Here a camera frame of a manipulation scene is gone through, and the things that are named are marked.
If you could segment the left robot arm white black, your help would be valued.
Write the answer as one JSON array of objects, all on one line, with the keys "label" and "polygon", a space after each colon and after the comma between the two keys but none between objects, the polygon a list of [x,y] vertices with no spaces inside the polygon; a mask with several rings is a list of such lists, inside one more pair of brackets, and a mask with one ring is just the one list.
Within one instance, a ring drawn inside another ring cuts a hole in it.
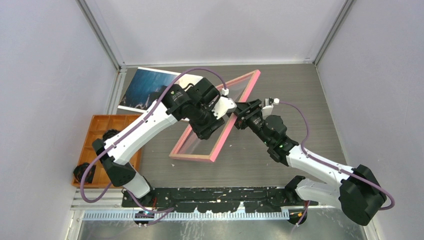
[{"label": "left robot arm white black", "polygon": [[233,112],[235,102],[229,90],[218,90],[206,78],[186,87],[167,86],[150,108],[124,130],[107,140],[96,139],[92,147],[115,187],[124,187],[141,207],[153,202],[148,181],[130,164],[131,157],[161,131],[176,122],[188,119],[200,140],[207,140],[224,123],[224,116]]}]

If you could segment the pink wooden picture frame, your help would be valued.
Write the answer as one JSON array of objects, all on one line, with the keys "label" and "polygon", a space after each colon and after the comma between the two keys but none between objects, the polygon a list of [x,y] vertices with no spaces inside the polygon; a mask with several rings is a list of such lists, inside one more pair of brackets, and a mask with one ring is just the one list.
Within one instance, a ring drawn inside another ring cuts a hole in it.
[{"label": "pink wooden picture frame", "polygon": [[[247,101],[260,74],[260,70],[256,69],[226,82],[226,86],[230,90],[228,96],[235,102]],[[236,116],[234,114],[225,115],[224,120],[225,124],[217,129],[208,140],[200,140],[192,127],[188,125],[169,157],[174,160],[215,162],[236,122]]]}]

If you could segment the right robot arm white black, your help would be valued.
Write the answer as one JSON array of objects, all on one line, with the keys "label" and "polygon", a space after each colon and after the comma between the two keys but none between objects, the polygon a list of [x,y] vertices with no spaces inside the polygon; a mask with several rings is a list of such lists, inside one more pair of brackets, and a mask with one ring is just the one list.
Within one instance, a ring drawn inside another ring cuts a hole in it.
[{"label": "right robot arm white black", "polygon": [[277,163],[299,169],[318,179],[295,176],[285,186],[285,198],[291,205],[314,201],[340,209],[354,223],[367,226],[378,211],[384,210],[389,194],[382,189],[374,173],[366,166],[343,165],[307,150],[287,136],[282,118],[264,116],[262,102],[238,102],[235,127],[249,128],[267,147]]}]

